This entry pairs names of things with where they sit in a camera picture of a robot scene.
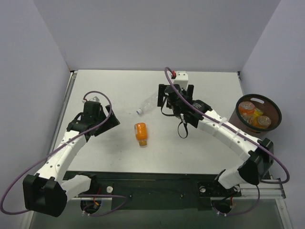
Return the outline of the clear plastic bottle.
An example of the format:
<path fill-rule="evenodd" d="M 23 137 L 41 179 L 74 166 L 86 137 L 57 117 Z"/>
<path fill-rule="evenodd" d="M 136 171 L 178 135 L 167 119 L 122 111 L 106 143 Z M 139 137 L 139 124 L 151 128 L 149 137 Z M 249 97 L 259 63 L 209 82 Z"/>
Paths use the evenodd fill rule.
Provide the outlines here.
<path fill-rule="evenodd" d="M 139 116 L 150 113 L 154 108 L 157 107 L 158 93 L 155 92 L 153 95 L 145 99 L 136 109 L 136 113 Z"/>

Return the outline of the orange floral tea bottle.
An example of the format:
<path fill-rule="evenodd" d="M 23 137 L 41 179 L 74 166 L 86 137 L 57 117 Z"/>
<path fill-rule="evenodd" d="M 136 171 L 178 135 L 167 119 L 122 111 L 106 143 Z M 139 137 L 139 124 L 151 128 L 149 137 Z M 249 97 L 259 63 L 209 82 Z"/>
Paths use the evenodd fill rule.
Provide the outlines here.
<path fill-rule="evenodd" d="M 253 117 L 255 105 L 250 101 L 243 101 L 238 105 L 238 111 L 244 120 L 249 120 Z"/>

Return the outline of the yellow bottle blue cap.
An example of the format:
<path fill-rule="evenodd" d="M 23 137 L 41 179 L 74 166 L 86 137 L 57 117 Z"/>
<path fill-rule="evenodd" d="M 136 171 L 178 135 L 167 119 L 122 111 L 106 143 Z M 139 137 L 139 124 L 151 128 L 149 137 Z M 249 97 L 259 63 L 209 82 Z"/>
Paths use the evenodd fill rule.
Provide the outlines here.
<path fill-rule="evenodd" d="M 248 123 L 249 123 L 249 124 L 252 124 L 253 121 L 255 120 L 255 118 L 257 118 L 257 117 L 259 117 L 259 116 L 261 116 L 261 115 L 263 115 L 263 114 L 264 114 L 264 112 L 263 112 L 262 110 L 260 110 L 259 108 L 256 107 L 256 108 L 254 109 L 254 112 L 253 112 L 252 116 L 249 118 Z"/>

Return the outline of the orange bottle navy label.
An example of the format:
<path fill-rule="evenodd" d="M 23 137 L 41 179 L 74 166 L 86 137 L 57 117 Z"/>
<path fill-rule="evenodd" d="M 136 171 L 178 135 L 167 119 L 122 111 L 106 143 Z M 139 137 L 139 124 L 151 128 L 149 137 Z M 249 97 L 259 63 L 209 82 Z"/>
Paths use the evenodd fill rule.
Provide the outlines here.
<path fill-rule="evenodd" d="M 252 123 L 252 126 L 261 128 L 261 129 L 267 129 L 271 125 L 272 120 L 265 115 L 261 115 L 257 118 Z"/>

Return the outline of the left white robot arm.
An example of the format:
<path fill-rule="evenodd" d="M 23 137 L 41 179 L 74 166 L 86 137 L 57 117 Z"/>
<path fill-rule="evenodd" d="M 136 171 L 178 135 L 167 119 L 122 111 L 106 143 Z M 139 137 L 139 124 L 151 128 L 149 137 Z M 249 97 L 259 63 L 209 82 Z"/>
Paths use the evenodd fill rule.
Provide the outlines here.
<path fill-rule="evenodd" d="M 103 107 L 99 102 L 85 102 L 83 111 L 68 124 L 57 152 L 35 173 L 27 175 L 23 182 L 25 208 L 27 210 L 58 217 L 66 204 L 79 194 L 89 197 L 97 194 L 99 185 L 95 175 L 79 172 L 64 180 L 71 162 L 88 143 L 120 124 L 110 105 Z"/>

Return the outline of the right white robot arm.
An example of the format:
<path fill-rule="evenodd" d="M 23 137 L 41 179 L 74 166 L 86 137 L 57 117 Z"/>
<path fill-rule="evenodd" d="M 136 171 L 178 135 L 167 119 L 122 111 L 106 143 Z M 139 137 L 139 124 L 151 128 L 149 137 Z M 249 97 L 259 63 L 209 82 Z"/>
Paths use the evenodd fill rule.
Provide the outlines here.
<path fill-rule="evenodd" d="M 172 109 L 172 116 L 179 118 L 181 124 L 192 125 L 211 134 L 242 160 L 241 164 L 224 169 L 217 175 L 213 182 L 214 192 L 224 195 L 241 183 L 258 185 L 273 163 L 273 159 L 265 152 L 266 149 L 273 150 L 273 143 L 248 135 L 221 117 L 208 104 L 193 100 L 193 85 L 189 85 L 187 90 L 180 89 L 177 84 L 174 87 L 177 93 L 170 85 L 159 85 L 158 107 Z"/>

